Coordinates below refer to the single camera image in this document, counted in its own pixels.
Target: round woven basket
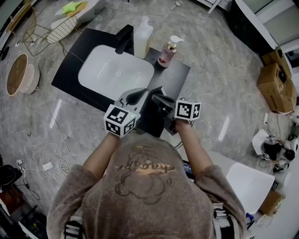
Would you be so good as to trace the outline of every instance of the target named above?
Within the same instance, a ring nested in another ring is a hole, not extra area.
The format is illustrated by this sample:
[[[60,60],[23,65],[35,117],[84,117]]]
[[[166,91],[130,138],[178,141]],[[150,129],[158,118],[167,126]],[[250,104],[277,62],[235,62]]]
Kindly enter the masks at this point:
[[[21,86],[28,65],[28,57],[21,54],[16,58],[10,69],[7,79],[7,92],[9,96],[15,95]]]

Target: gray sweatshirt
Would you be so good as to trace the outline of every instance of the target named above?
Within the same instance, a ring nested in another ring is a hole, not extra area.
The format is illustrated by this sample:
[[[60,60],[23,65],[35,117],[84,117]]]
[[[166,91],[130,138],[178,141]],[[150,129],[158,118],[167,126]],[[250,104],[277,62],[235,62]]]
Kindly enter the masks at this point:
[[[99,181],[74,165],[48,214],[49,239],[61,237],[79,208],[88,239],[213,239],[212,203],[224,203],[245,233],[244,209],[220,167],[210,166],[194,183],[180,155],[148,134],[127,137]]]

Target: hand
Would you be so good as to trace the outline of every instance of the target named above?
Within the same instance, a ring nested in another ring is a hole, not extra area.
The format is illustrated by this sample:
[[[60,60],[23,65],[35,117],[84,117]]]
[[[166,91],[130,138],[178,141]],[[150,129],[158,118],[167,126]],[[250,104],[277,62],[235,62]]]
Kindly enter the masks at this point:
[[[189,128],[191,127],[189,122],[187,120],[184,120],[184,119],[176,119],[176,131],[177,132],[180,132],[186,128]]]

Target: black faucet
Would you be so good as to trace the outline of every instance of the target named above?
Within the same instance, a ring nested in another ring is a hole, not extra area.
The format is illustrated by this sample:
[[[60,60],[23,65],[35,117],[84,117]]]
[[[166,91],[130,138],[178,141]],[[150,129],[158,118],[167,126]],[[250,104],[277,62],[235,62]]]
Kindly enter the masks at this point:
[[[116,34],[116,37],[119,39],[119,45],[115,49],[117,54],[122,54],[124,51],[129,51],[130,53],[134,54],[133,30],[134,27],[131,25],[126,25]]]

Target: white box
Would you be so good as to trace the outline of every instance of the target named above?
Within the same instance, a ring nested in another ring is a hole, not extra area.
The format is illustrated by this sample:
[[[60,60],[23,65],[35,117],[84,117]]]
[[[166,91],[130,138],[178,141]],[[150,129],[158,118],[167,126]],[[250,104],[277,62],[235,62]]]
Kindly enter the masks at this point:
[[[175,118],[196,120],[199,118],[201,103],[194,100],[179,99],[176,103]]]
[[[137,115],[115,105],[110,105],[104,116],[105,129],[122,138],[136,126]]]

